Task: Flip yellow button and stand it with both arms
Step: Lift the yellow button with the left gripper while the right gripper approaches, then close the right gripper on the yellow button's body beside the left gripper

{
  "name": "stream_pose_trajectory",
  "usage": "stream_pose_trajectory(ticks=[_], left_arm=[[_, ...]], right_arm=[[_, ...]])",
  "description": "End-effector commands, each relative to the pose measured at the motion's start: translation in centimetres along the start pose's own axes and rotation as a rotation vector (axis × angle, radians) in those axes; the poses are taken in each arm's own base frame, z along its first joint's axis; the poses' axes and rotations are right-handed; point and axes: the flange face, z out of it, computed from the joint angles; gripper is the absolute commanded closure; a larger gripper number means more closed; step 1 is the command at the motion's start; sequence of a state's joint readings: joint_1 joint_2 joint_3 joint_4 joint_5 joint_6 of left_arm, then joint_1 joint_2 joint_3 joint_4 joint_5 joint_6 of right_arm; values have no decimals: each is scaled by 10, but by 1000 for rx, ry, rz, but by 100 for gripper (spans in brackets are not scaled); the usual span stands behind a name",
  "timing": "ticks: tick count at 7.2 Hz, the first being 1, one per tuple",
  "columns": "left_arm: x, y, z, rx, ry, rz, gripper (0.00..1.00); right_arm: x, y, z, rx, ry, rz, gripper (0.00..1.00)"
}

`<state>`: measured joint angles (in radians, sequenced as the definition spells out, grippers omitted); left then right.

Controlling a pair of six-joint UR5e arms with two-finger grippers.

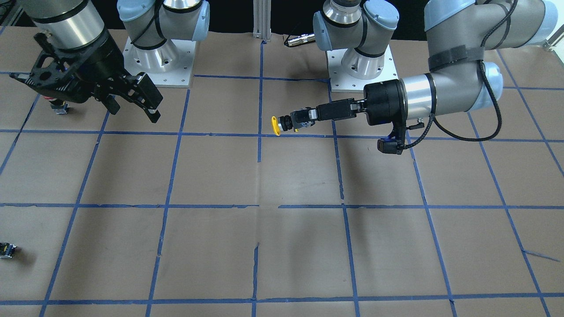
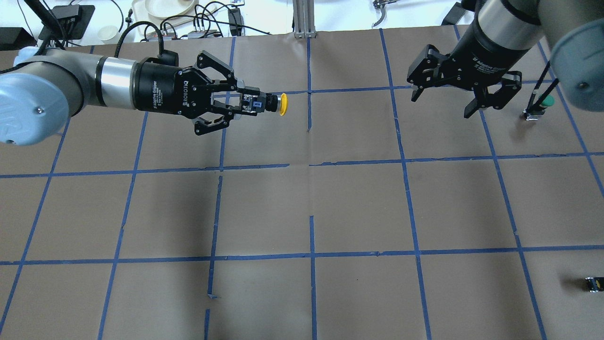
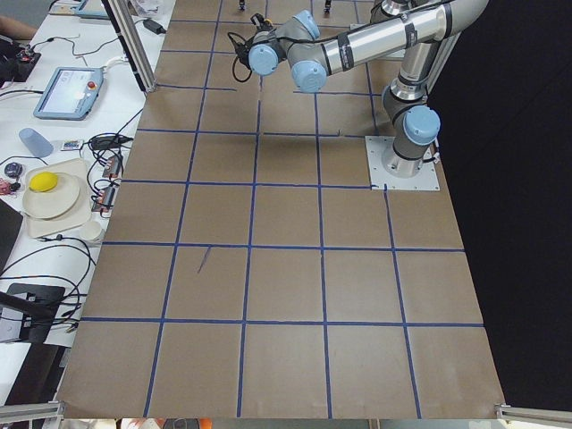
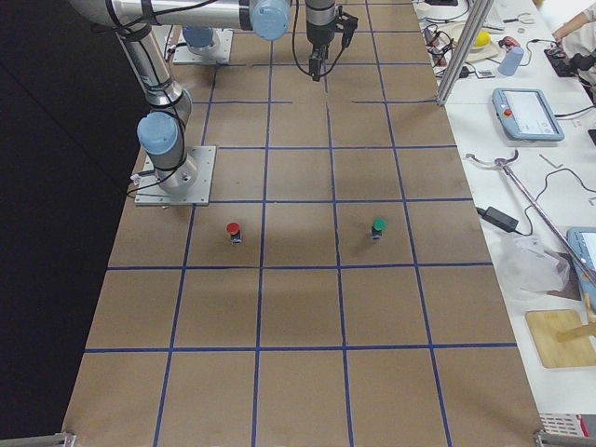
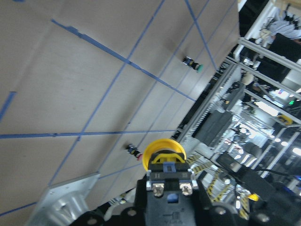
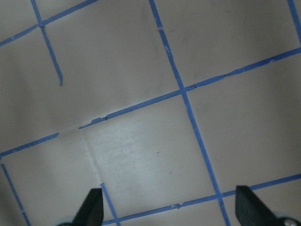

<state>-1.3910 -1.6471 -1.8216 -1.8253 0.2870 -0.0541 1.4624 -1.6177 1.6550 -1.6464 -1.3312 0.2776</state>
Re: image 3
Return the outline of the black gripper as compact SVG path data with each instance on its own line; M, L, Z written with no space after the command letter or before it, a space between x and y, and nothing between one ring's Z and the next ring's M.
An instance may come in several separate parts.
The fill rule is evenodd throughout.
M252 45L271 45L278 42L276 28L270 19L264 17L261 13L255 13L250 17L250 20L256 27L255 35L250 39Z

